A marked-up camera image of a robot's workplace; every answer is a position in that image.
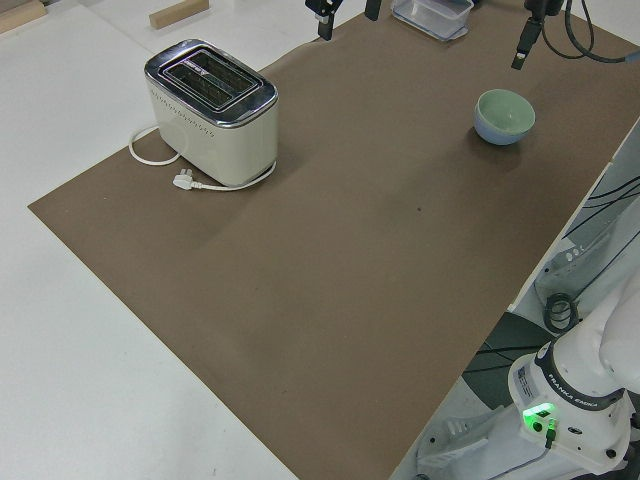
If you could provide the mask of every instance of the toaster top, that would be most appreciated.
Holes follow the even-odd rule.
[[[276,103],[275,86],[202,40],[185,40],[151,58],[147,78],[218,127],[239,127]]]

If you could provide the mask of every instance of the brown table surface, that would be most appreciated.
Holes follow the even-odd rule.
[[[266,69],[280,153],[263,184],[185,192],[184,160],[123,149],[31,205],[304,480],[391,474],[640,112],[639,65],[540,41],[511,70],[520,5],[475,8],[450,44],[388,8]],[[533,104],[519,144],[472,129],[491,88]]]

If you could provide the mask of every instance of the white toaster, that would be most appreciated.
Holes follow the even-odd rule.
[[[160,135],[227,187],[273,165],[278,92],[258,72],[202,40],[185,40],[145,65]]]

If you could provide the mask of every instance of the blue bowl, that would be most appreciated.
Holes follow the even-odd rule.
[[[524,138],[536,121],[531,104],[510,90],[489,90],[480,95],[473,125],[483,139],[494,145],[511,145]]]

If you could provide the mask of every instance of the green light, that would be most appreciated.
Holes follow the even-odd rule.
[[[533,429],[533,423],[536,420],[540,420],[541,418],[546,417],[555,409],[556,406],[553,403],[541,403],[540,405],[536,405],[535,407],[527,408],[522,412],[524,423],[527,425],[527,427]]]

